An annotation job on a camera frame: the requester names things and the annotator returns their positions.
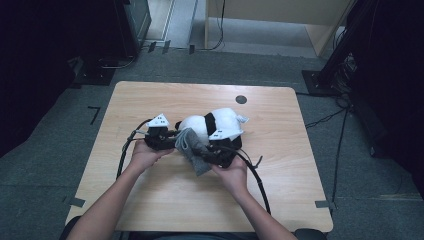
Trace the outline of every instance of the table top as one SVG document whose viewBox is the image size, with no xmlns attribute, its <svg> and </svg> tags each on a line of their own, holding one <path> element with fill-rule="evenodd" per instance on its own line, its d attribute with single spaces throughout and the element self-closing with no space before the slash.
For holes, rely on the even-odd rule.
<svg viewBox="0 0 424 240">
<path fill-rule="evenodd" d="M 245 104 L 236 97 L 247 98 Z M 164 113 L 173 125 L 191 115 L 230 107 L 250 120 L 242 124 L 243 150 L 255 164 L 272 216 L 290 231 L 313 228 L 329 232 L 328 208 L 315 201 L 325 195 L 295 92 L 285 87 L 120 82 L 116 85 L 94 143 L 67 222 L 82 215 L 115 181 L 126 138 L 144 120 Z M 130 160 L 133 143 L 127 151 Z M 254 176 L 248 188 L 262 205 Z M 178 151 L 162 157 L 138 179 L 118 222 L 123 231 L 253 231 L 241 208 L 212 171 L 196 177 Z"/>
</svg>

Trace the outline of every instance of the white plastic part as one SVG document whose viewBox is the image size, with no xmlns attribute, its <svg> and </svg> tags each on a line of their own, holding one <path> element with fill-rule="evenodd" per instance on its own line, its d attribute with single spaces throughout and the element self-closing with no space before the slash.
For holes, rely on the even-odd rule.
<svg viewBox="0 0 424 240">
<path fill-rule="evenodd" d="M 222 140 L 229 138 L 233 141 L 236 137 L 240 136 L 243 130 L 237 129 L 218 129 L 212 135 L 209 136 L 209 140 Z"/>
<path fill-rule="evenodd" d="M 157 117 L 153 118 L 152 121 L 146 124 L 148 127 L 167 127 L 169 125 L 168 120 L 166 119 L 163 113 L 159 114 Z"/>
<path fill-rule="evenodd" d="M 246 116 L 242 116 L 242 115 L 237 115 L 237 120 L 241 123 L 247 123 L 247 121 L 249 121 L 249 118 Z"/>
</svg>

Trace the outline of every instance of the person's left hand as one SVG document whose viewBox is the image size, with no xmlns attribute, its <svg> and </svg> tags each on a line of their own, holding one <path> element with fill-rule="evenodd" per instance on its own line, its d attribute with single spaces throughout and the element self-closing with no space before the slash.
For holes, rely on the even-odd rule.
<svg viewBox="0 0 424 240">
<path fill-rule="evenodd" d="M 162 156 L 172 151 L 174 151 L 174 149 L 155 151 L 147 146 L 144 139 L 137 140 L 128 168 L 136 170 L 138 174 L 142 174 L 146 169 L 153 166 Z"/>
</svg>

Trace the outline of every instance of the wooden table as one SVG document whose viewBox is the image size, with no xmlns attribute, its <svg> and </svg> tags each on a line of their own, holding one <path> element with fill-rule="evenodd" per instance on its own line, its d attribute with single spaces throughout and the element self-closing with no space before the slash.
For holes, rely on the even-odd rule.
<svg viewBox="0 0 424 240">
<path fill-rule="evenodd" d="M 247 98 L 245 104 L 235 101 L 239 95 Z M 82 208 L 72 206 L 67 221 L 82 215 L 115 181 L 122 145 L 139 123 L 164 113 L 174 125 L 190 115 L 223 107 L 250 118 L 242 125 L 243 149 L 254 163 L 263 156 L 257 171 L 272 215 L 291 231 L 331 231 L 329 209 L 315 205 L 325 195 L 293 89 L 232 85 L 118 83 L 75 196 L 86 203 Z M 248 187 L 264 206 L 250 172 Z M 174 151 L 141 175 L 117 230 L 234 232 L 253 228 L 215 173 L 196 177 L 188 161 Z"/>
<path fill-rule="evenodd" d="M 221 18 L 223 1 L 206 1 L 205 48 L 209 17 Z M 231 0 L 225 2 L 224 18 L 305 24 L 315 53 L 321 56 L 354 3 L 355 0 Z"/>
</svg>

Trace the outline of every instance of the black wire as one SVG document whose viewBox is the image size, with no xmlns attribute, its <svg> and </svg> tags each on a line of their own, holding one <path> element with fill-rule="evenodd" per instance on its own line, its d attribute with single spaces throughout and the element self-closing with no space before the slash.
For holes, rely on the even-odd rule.
<svg viewBox="0 0 424 240">
<path fill-rule="evenodd" d="M 335 205 L 335 198 L 336 198 L 336 193 L 337 193 L 337 180 L 338 180 L 338 173 L 339 173 L 339 159 L 340 159 L 340 149 L 342 146 L 342 139 L 343 139 L 343 135 L 344 135 L 344 129 L 345 129 L 345 124 L 346 124 L 346 118 L 347 118 L 347 114 L 349 112 L 349 108 L 343 109 L 345 110 L 345 115 L 343 118 L 343 124 L 342 124 L 342 130 L 340 133 L 340 137 L 339 137 L 339 143 L 337 145 L 337 153 L 336 153 L 336 166 L 334 169 L 334 181 L 333 181 L 333 193 L 331 195 L 331 202 L 334 203 Z M 333 216 L 333 210 L 334 209 L 330 209 L 330 215 Z"/>
<path fill-rule="evenodd" d="M 244 155 L 246 155 L 247 160 L 249 160 L 250 164 L 252 164 L 252 160 L 250 159 L 249 155 L 247 155 L 247 153 L 243 149 L 240 148 L 239 150 L 242 151 Z"/>
<path fill-rule="evenodd" d="M 122 68 L 126 68 L 129 65 L 131 65 L 134 62 L 134 60 L 135 60 L 135 57 L 131 57 L 130 61 L 128 63 L 124 64 L 124 65 L 110 66 L 110 67 L 109 66 L 100 66 L 100 67 L 104 68 L 104 69 L 122 69 Z"/>
<path fill-rule="evenodd" d="M 223 146 L 213 146 L 213 148 L 233 152 L 246 163 L 247 167 L 250 169 L 250 171 L 252 172 L 253 176 L 256 179 L 256 182 L 258 183 L 259 190 L 261 191 L 262 198 L 264 199 L 266 211 L 271 215 L 271 208 L 269 207 L 268 197 L 266 196 L 266 192 L 265 192 L 265 189 L 264 189 L 264 186 L 263 186 L 263 183 L 262 183 L 262 179 L 259 177 L 259 174 L 255 170 L 255 166 L 253 166 L 252 163 L 249 162 L 249 160 L 247 160 L 243 155 L 241 155 L 239 152 L 237 152 L 236 150 L 234 150 L 232 148 L 223 147 Z"/>
<path fill-rule="evenodd" d="M 339 39 L 341 36 L 344 36 L 344 34 L 346 33 L 346 28 L 343 29 L 343 31 L 339 34 L 339 36 L 337 36 L 336 39 L 336 34 L 334 34 L 333 36 L 333 50 L 337 47 L 337 45 L 339 45 Z"/>
<path fill-rule="evenodd" d="M 309 93 L 302 93 L 302 92 L 296 92 L 297 96 L 307 96 L 307 97 L 321 97 L 321 98 L 327 98 L 327 97 L 334 97 L 330 95 L 312 95 Z"/>
<path fill-rule="evenodd" d="M 316 121 L 316 122 L 312 122 L 312 123 L 308 123 L 305 125 L 306 128 L 310 128 L 310 127 L 315 127 L 316 125 L 323 123 L 323 122 L 327 122 L 329 121 L 332 117 L 336 116 L 337 114 L 343 112 L 345 109 L 339 110 L 331 115 L 328 115 L 324 118 L 321 118 L 320 120 Z"/>
<path fill-rule="evenodd" d="M 218 28 L 219 28 L 219 30 L 221 31 L 221 37 L 220 37 L 220 39 L 219 39 L 218 43 L 215 45 L 215 47 L 213 47 L 213 48 L 207 48 L 207 49 L 204 49 L 204 50 L 207 50 L 207 51 L 215 50 L 215 49 L 217 49 L 217 48 L 221 45 L 221 43 L 224 41 L 224 27 L 223 27 L 223 24 L 224 24 L 224 12 L 225 12 L 225 0 L 224 0 L 224 1 L 223 1 L 223 3 L 222 3 L 222 11 L 221 11 L 221 25 L 220 25 L 220 24 L 218 24 Z"/>
<path fill-rule="evenodd" d="M 138 125 L 138 127 L 136 128 L 136 130 L 140 130 L 140 128 L 150 122 L 152 119 L 147 119 L 144 122 L 140 123 L 140 125 Z M 130 146 L 130 143 L 132 141 L 135 140 L 139 140 L 139 139 L 134 139 L 135 134 L 137 133 L 136 130 L 132 131 L 130 136 L 127 138 L 127 142 L 124 144 L 124 146 L 122 146 L 122 154 L 121 154 L 121 159 L 119 160 L 119 166 L 118 166 L 118 171 L 116 173 L 116 179 L 118 179 L 119 176 L 121 176 L 122 173 L 122 167 L 124 166 L 124 161 L 125 161 L 125 156 L 127 155 L 127 150 L 128 147 Z"/>
</svg>

